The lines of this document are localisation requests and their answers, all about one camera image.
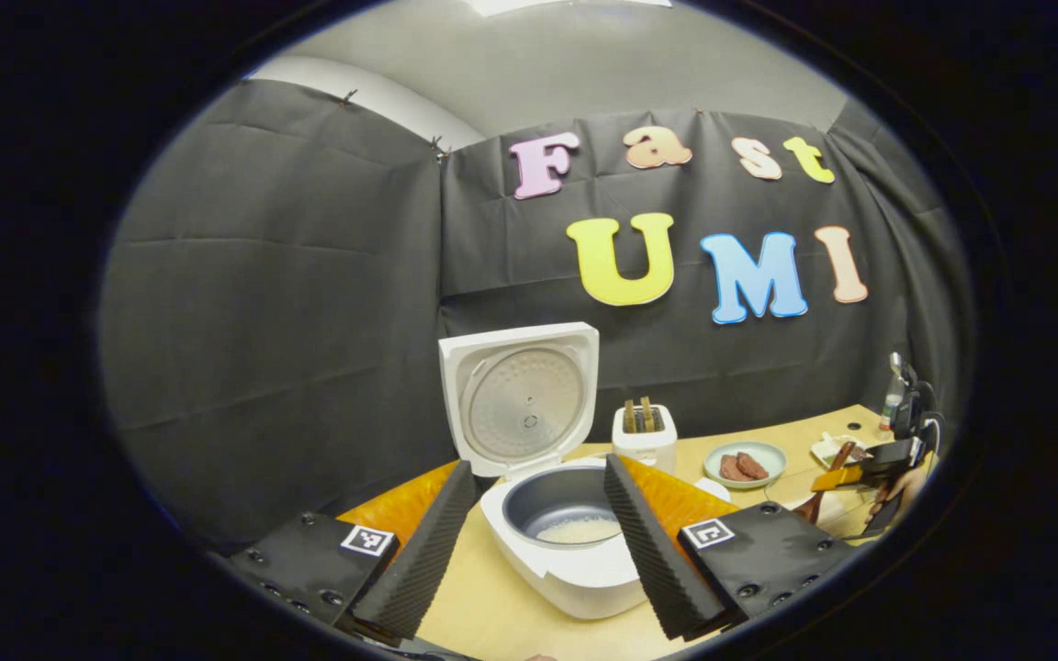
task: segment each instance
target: bottle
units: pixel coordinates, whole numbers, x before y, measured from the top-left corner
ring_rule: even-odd
[[[880,432],[893,430],[893,415],[904,401],[904,380],[893,375],[889,384],[889,393],[884,397],[884,410],[880,411]]]

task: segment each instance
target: black foam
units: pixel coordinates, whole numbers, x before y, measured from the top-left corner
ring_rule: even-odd
[[[470,462],[460,461],[398,559],[353,606],[355,618],[394,637],[415,637],[452,561],[475,490]]]
[[[604,490],[664,636],[692,640],[711,630],[726,608],[659,527],[618,456],[606,456]]]

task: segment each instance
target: white bowl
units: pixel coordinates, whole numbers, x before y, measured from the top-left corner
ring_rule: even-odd
[[[765,472],[769,473],[769,477],[764,478],[764,480],[753,480],[752,482],[738,482],[722,477],[720,458],[726,455],[737,455],[740,452],[752,456],[753,460],[758,461],[762,465],[762,469],[765,469]],[[782,475],[783,470],[786,470],[786,455],[783,455],[780,448],[759,441],[737,441],[724,444],[724,446],[710,452],[709,456],[705,459],[706,476],[709,476],[711,480],[729,486],[731,490],[754,490],[756,486],[764,486],[765,484],[769,484],[769,482],[776,481],[778,476]]]

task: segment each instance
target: spatula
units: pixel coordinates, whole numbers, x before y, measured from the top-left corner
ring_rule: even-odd
[[[843,469],[844,461],[847,461],[847,456],[852,454],[852,451],[855,447],[855,441],[847,441],[843,443],[843,447],[839,448],[839,454],[835,456],[835,459],[832,459],[832,470]],[[825,492],[815,492],[814,497],[810,497],[809,501],[795,508],[794,513],[802,516],[802,518],[805,518],[807,524],[814,525],[818,522],[819,506],[823,502],[824,493]]]

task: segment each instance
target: wooden table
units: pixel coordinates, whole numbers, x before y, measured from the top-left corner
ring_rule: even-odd
[[[860,428],[847,429],[850,422],[858,422]],[[788,480],[786,483],[790,483],[791,478],[794,483],[803,485],[801,495],[806,497],[814,476],[820,476],[825,470],[810,455],[810,446],[820,440],[820,435],[823,432],[832,436],[851,435],[873,446],[891,440],[887,433],[878,430],[878,423],[877,414],[857,405],[763,429],[679,439],[676,441],[675,476],[696,482],[705,476],[706,456],[714,448],[740,440],[762,441],[782,448],[788,461],[786,471],[780,480],[765,489],[730,490],[731,501],[742,508],[763,502],[767,499],[767,489],[773,493],[778,482]],[[609,443],[583,443],[567,459],[609,449]],[[850,512],[820,527],[834,535],[863,531],[864,516],[871,507],[870,494],[833,493],[843,499],[844,510]],[[604,658],[651,661],[705,640],[691,643],[668,640],[647,602],[620,616],[594,621],[576,620],[558,610],[500,555],[478,506],[471,510],[459,531],[452,562],[417,636],[484,661],[525,661],[534,654],[546,654],[558,661]]]

